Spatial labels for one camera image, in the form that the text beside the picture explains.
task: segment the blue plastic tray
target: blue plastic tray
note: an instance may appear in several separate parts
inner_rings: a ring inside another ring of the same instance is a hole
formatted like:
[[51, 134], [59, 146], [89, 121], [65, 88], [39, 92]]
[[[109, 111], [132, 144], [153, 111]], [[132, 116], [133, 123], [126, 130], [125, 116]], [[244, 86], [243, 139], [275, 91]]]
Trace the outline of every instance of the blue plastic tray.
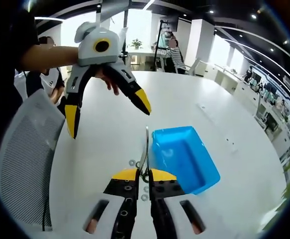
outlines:
[[191, 126], [152, 133], [157, 169], [177, 177], [185, 193], [198, 194], [220, 180], [208, 151]]

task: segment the white pillar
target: white pillar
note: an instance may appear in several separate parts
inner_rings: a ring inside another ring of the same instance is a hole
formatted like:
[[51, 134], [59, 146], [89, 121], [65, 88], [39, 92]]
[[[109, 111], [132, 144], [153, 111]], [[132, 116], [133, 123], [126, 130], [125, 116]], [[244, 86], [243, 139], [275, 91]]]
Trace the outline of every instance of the white pillar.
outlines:
[[196, 58], [208, 62], [214, 39], [214, 25], [204, 19], [192, 20], [185, 64], [192, 66]]
[[227, 66], [230, 66], [231, 65], [231, 61], [232, 61], [232, 58], [233, 58], [233, 53], [234, 53], [234, 48], [232, 46], [230, 46], [228, 60], [226, 61], [226, 65]]
[[242, 63], [241, 71], [238, 72], [238, 74], [244, 75], [245, 72], [249, 69], [250, 66], [251, 66], [250, 62], [247, 59], [243, 58], [243, 63]]

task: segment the window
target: window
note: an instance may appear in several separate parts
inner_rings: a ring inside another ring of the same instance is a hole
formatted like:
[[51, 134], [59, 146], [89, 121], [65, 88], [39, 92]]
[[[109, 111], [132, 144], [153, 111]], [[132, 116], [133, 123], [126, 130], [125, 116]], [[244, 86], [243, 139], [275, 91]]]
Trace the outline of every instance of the window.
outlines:
[[218, 35], [215, 35], [209, 61], [221, 67], [225, 67], [229, 51], [230, 44]]
[[243, 59], [243, 54], [237, 49], [234, 49], [230, 67], [240, 73], [242, 70]]
[[[143, 48], [150, 47], [151, 34], [151, 11], [130, 9], [127, 18], [126, 45], [130, 45], [134, 39], [140, 40]], [[113, 16], [110, 20], [109, 29], [118, 33], [124, 26], [124, 12]]]
[[66, 19], [61, 25], [61, 45], [62, 46], [79, 46], [79, 43], [74, 42], [77, 28], [82, 23], [96, 21], [96, 12], [88, 12], [78, 16], [73, 16]]

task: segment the mesh office chair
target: mesh office chair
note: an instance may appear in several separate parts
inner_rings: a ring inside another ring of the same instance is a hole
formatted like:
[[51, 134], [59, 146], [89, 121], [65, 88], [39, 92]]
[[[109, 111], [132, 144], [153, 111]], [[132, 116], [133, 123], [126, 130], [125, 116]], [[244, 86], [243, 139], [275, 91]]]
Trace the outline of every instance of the mesh office chair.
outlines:
[[0, 199], [25, 232], [52, 229], [49, 183], [65, 118], [43, 90], [18, 109], [0, 147]]

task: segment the ceiling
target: ceiling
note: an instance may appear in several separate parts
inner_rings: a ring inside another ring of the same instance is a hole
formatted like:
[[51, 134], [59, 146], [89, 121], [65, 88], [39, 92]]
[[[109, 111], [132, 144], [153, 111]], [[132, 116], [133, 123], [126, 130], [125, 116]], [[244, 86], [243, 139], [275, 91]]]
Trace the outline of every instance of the ceiling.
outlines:
[[[131, 7], [143, 8], [147, 2], [148, 0], [132, 0]], [[30, 0], [30, 9], [36, 16], [54, 16], [66, 19], [88, 11], [100, 11], [97, 8], [97, 5], [100, 3], [102, 3], [102, 0]], [[81, 4], [81, 6], [61, 12], [66, 8], [78, 4]], [[286, 40], [290, 42], [290, 37], [286, 34], [285, 26], [281, 24], [278, 18], [273, 17], [276, 14], [260, 0], [157, 0], [149, 7], [149, 10], [152, 10], [153, 13], [164, 15], [178, 14], [187, 20], [207, 15], [214, 21], [215, 25], [229, 26], [252, 32], [275, 43], [290, 54], [290, 43], [283, 44]], [[257, 18], [253, 19], [251, 17], [252, 14], [255, 14]], [[53, 27], [54, 24], [57, 23], [50, 22], [43, 24], [38, 28], [38, 31], [45, 31], [47, 28]], [[272, 58], [290, 73], [290, 57], [277, 47], [247, 33], [241, 33], [232, 29], [225, 29], [225, 31], [240, 43]], [[225, 39], [232, 39], [220, 31], [217, 31], [216, 34]], [[232, 45], [238, 49], [240, 48], [237, 44], [232, 43]], [[247, 50], [256, 62], [280, 79], [285, 75], [285, 72], [280, 67], [276, 66], [266, 57], [252, 50]]]

